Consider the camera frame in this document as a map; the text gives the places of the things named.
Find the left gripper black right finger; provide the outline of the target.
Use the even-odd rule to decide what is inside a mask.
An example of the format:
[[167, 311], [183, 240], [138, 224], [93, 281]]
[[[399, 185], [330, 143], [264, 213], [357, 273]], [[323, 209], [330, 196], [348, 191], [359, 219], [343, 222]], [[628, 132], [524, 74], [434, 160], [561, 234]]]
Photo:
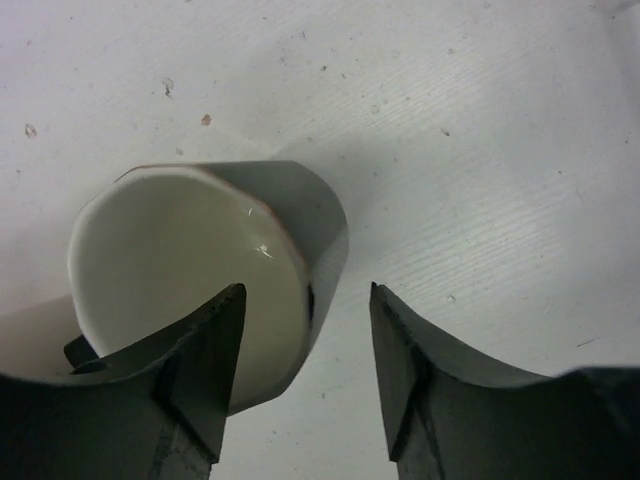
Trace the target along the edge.
[[402, 479], [635, 479], [639, 371], [545, 377], [465, 344], [388, 287], [369, 302], [381, 412]]

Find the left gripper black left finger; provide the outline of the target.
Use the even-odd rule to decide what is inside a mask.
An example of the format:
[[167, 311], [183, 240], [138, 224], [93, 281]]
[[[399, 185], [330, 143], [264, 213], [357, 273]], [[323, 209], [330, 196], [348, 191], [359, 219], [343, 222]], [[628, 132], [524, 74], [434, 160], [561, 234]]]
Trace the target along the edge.
[[206, 479], [244, 329], [232, 284], [187, 317], [49, 380], [1, 379], [5, 479]]

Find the glossy black handled mug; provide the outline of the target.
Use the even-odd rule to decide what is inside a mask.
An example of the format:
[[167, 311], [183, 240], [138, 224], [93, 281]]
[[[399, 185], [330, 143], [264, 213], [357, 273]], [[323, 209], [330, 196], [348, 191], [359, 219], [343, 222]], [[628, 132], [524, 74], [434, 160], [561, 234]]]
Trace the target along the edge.
[[230, 410], [281, 395], [308, 357], [349, 251], [334, 190], [293, 161], [139, 166], [76, 218], [67, 270], [79, 328], [100, 357], [246, 289]]

